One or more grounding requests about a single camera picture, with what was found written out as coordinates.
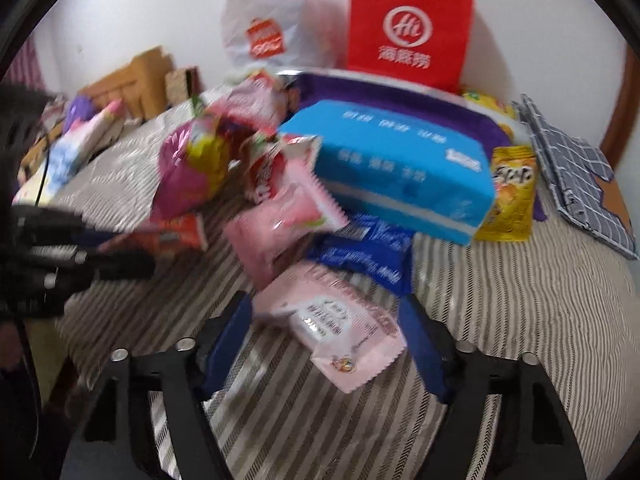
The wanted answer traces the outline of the colourful cartoon blanket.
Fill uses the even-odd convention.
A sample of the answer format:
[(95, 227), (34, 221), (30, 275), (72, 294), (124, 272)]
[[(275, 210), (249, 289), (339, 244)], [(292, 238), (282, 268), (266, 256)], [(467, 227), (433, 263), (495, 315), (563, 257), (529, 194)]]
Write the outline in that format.
[(119, 139), (126, 119), (125, 102), (115, 100), (88, 122), (70, 127), (53, 143), (46, 160), (17, 191), (13, 203), (47, 205), (94, 155)]

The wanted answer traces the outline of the yellow chips packet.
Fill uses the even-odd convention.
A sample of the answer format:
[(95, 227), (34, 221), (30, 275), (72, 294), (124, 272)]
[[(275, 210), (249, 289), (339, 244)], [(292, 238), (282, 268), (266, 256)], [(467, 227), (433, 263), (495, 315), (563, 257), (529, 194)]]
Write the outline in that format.
[(537, 161), (527, 145), (500, 146), (491, 159), (496, 197), (474, 238), (482, 242), (521, 243), (533, 232)]

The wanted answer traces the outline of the red white snack packet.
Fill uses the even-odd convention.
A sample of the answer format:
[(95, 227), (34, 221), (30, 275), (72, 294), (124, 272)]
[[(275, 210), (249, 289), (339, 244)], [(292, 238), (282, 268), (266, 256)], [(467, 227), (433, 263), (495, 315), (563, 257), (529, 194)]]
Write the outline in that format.
[(206, 110), (254, 131), (275, 132), (288, 114), (288, 92), (278, 76), (254, 70)]

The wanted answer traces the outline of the pink white candy packet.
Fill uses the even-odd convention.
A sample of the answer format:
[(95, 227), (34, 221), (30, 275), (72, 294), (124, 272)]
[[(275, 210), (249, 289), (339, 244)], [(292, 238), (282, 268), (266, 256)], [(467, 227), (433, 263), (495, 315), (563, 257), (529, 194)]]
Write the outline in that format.
[(240, 148), (245, 198), (258, 205), (276, 196), (291, 160), (300, 160), (313, 170), (321, 143), (320, 136), (261, 131), (245, 140)]

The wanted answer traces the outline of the magenta snack bag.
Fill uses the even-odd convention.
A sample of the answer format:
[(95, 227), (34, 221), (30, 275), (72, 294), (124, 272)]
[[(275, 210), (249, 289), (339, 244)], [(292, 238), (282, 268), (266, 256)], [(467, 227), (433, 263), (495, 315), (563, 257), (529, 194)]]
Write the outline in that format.
[(230, 144), (217, 132), (219, 118), (204, 114), (178, 127), (158, 153), (160, 183), (152, 221), (178, 218), (214, 198), (228, 179)]

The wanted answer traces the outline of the red Haidilao paper bag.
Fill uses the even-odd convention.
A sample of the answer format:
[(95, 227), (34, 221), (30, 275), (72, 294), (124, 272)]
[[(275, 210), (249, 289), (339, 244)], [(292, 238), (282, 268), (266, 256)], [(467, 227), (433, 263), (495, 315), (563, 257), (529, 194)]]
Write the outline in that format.
[(350, 0), (346, 66), (458, 90), (474, 0)]

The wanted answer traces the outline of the white Miniso plastic bag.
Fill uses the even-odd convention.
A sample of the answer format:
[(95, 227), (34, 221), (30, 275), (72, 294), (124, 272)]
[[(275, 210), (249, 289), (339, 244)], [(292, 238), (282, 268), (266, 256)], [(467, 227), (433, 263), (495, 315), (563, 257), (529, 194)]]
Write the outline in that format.
[(344, 20), (330, 0), (224, 0), (224, 52), (235, 67), (334, 68)]

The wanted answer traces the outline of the blue tissue pack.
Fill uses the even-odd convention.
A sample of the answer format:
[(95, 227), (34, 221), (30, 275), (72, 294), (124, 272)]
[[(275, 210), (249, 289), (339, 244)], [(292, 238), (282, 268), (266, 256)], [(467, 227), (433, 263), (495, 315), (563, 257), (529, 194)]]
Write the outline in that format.
[(466, 246), (495, 201), (484, 148), (428, 120), (321, 100), (279, 131), (320, 138), (314, 173), (349, 211)]

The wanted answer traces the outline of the purple towel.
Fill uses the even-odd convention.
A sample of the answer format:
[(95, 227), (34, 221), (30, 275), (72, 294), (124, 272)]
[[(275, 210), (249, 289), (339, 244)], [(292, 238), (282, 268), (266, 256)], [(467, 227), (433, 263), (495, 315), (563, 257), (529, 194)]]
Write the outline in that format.
[(300, 102), (298, 110), (289, 118), (299, 110), (321, 100), (337, 100), (382, 108), (382, 110), (428, 120), (436, 125), (463, 133), (484, 148), (489, 165), (494, 149), (511, 143), (508, 136), (491, 118), (463, 105), (427, 94), (373, 82), (313, 73), (296, 75), (293, 79), (293, 88), (298, 92)]

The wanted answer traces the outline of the grey checked folded cloth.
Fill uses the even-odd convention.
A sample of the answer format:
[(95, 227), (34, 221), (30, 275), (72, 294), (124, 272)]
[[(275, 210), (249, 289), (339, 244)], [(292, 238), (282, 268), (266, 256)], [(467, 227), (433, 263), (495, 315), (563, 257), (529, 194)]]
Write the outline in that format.
[(566, 221), (629, 260), (639, 258), (634, 227), (615, 172), (600, 148), (552, 126), (526, 94), (518, 114), (529, 126), (542, 175)]

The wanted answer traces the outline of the yellow green snack bag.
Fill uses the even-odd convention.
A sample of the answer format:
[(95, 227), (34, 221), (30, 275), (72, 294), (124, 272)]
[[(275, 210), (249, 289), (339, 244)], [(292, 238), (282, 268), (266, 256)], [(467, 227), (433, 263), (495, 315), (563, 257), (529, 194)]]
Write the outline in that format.
[(511, 141), (514, 140), (516, 113), (512, 105), (503, 104), (493, 96), (471, 87), (462, 87), (460, 96), (470, 110), (491, 118)]

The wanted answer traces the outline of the pink grain chips bag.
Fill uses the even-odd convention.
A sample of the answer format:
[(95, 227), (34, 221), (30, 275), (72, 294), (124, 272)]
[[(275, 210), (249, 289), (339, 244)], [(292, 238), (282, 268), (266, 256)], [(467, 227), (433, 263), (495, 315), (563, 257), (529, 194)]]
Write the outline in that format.
[(277, 195), (237, 214), (224, 235), (256, 289), (271, 283), (276, 260), (304, 236), (334, 233), (349, 218), (320, 180), (299, 160), (288, 162)]

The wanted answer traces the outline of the striped grey mattress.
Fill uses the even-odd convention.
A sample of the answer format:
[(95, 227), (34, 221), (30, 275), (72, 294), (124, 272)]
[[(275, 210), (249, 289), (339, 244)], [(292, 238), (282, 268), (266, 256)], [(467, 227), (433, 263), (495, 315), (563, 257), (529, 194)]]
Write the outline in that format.
[[(573, 425), (591, 479), (608, 476), (639, 431), (639, 297), (626, 259), (556, 212), (525, 243), (461, 246), (419, 234), (413, 291), (427, 314), (491, 356), (532, 352)], [(254, 292), (303, 257), (299, 240), (243, 266), (224, 226), (246, 207), (240, 176), (204, 207), (206, 252), (162, 261), (143, 282), (73, 296), (58, 333), (92, 387), (111, 352), (147, 354), (193, 335), (235, 292)], [(444, 409), (408, 356), (342, 393), (286, 330), (250, 330), (228, 384), (205, 405), (238, 479), (410, 479)]]

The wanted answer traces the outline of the light pink flat packet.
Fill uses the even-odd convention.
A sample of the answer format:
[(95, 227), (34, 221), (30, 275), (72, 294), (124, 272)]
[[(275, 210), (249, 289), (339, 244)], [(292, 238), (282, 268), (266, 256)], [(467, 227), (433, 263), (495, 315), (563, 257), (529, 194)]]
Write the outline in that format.
[(405, 351), (395, 318), (318, 263), (299, 262), (253, 299), (254, 318), (286, 328), (344, 393), (384, 372)]

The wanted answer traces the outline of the dark blue snack packet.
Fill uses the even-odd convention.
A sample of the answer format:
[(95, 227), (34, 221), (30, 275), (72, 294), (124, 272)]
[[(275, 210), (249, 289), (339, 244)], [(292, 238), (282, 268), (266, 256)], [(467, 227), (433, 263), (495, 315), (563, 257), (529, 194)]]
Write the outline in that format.
[(395, 296), (412, 291), (412, 242), (416, 232), (372, 214), (352, 214), (335, 233), (318, 235), (307, 258), (335, 270), (367, 275)]

